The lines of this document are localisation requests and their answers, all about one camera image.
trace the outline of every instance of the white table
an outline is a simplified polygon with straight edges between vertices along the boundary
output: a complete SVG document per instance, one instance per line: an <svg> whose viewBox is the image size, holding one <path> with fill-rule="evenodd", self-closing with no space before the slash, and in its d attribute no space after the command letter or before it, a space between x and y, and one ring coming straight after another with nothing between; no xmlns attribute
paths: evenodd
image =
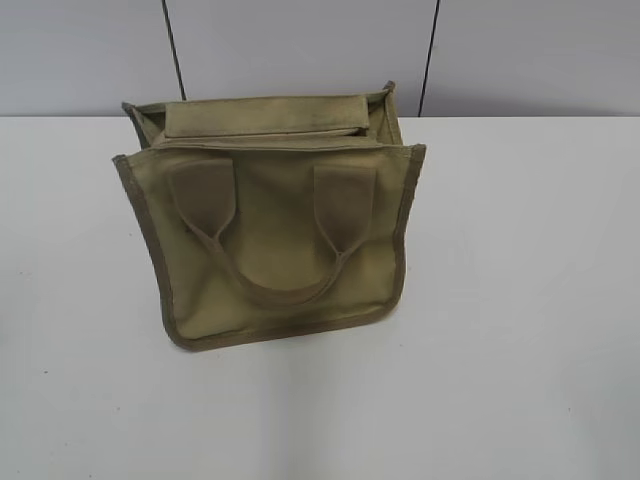
<svg viewBox="0 0 640 480"><path fill-rule="evenodd" d="M640 119L408 119L429 145L378 324L190 354L110 158L0 119L0 478L640 478Z"/></svg>

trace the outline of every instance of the khaki bag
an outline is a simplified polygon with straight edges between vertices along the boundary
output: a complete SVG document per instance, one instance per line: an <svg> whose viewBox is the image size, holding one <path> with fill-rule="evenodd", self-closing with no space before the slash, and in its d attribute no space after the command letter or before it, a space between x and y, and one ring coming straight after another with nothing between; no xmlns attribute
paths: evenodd
<svg viewBox="0 0 640 480"><path fill-rule="evenodd" d="M114 163L177 345L353 327L396 305L425 147L402 145L393 89L123 105L142 150Z"/></svg>

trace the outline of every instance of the fabric strap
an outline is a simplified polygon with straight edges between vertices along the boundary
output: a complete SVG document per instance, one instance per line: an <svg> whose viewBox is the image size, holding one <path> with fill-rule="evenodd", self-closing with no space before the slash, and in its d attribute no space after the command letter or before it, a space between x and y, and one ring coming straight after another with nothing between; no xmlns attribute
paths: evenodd
<svg viewBox="0 0 640 480"><path fill-rule="evenodd" d="M173 201L187 226L221 260L243 290L265 306L312 302L336 281L349 257L367 238L371 225L376 171L373 168L317 165L314 167L314 215L322 237L335 254L329 271L317 283L293 290L259 285L245 276L226 252L221 235L237 214L231 159L202 160L170 170Z"/></svg>

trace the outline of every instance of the black line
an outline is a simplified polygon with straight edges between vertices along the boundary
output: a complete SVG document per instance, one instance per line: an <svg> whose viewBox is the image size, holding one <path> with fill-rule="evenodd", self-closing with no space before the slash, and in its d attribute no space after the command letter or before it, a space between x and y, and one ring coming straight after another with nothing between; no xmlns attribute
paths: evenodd
<svg viewBox="0 0 640 480"><path fill-rule="evenodd" d="M440 14L440 0L436 0L436 11L433 14L433 24L431 25L431 40L429 41L429 52L427 53L427 63L424 66L424 78L422 79L422 93L420 94L420 107L418 116L422 116L422 106L424 105L424 95L427 92L427 79L429 78L429 65L431 65L431 52L433 51L433 40L436 37L436 25Z"/></svg>
<svg viewBox="0 0 640 480"><path fill-rule="evenodd" d="M171 29L171 21L169 20L169 10L167 9L167 0L162 0L162 11L164 12L164 21L167 24L167 35L169 35L169 43L171 44L171 53L173 54L173 64L176 67L176 75L178 77L178 86L180 87L180 96L182 100L187 99L184 93L184 83L182 83L182 72L180 72L180 62L178 62L178 53L176 52L176 42L173 40L173 30Z"/></svg>

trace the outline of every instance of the bag flap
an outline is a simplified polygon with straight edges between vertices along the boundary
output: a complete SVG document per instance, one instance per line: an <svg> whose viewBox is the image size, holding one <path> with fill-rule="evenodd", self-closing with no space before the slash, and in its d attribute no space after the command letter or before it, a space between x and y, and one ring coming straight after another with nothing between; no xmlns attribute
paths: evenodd
<svg viewBox="0 0 640 480"><path fill-rule="evenodd" d="M368 127L364 95L261 97L167 104L165 136L219 137Z"/></svg>

